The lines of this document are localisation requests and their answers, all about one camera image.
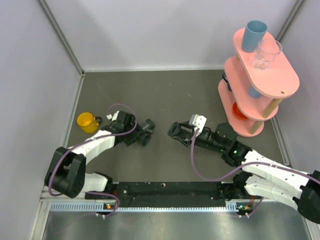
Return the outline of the grey plastic pipe fitting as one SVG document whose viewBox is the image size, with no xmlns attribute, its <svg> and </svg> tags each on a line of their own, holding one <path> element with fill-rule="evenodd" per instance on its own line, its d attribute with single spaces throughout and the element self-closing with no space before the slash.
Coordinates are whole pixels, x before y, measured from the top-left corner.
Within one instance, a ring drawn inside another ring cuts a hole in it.
<svg viewBox="0 0 320 240">
<path fill-rule="evenodd" d="M 139 126 L 137 141 L 145 147 L 151 140 L 152 134 L 154 132 L 155 124 L 154 122 L 148 118 L 145 122 Z"/>
</svg>

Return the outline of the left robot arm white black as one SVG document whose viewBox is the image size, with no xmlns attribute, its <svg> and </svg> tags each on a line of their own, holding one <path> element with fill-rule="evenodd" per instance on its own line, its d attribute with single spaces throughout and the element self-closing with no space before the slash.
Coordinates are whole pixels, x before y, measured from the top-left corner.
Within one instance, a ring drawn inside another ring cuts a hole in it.
<svg viewBox="0 0 320 240">
<path fill-rule="evenodd" d="M 111 123 L 84 142 L 55 150 L 44 179 L 51 196 L 75 198 L 81 193 L 97 192 L 106 199 L 113 194 L 113 179 L 99 172 L 87 173 L 87 164 L 120 143 L 130 146 L 138 142 L 146 146 L 155 125 L 150 119 L 140 125 L 126 111 L 117 111 L 108 118 Z"/>
</svg>

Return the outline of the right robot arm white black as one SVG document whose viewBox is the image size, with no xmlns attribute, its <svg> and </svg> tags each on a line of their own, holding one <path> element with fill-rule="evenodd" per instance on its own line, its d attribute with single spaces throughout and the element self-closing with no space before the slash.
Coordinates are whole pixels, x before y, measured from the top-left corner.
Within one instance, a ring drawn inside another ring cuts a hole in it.
<svg viewBox="0 0 320 240">
<path fill-rule="evenodd" d="M 307 173 L 270 160 L 237 140 L 237 133 L 225 122 L 211 131 L 203 123 L 175 122 L 168 136 L 186 147 L 196 146 L 221 153 L 221 158 L 240 174 L 233 178 L 233 192 L 267 198 L 298 211 L 304 218 L 320 222 L 320 173 Z"/>
</svg>

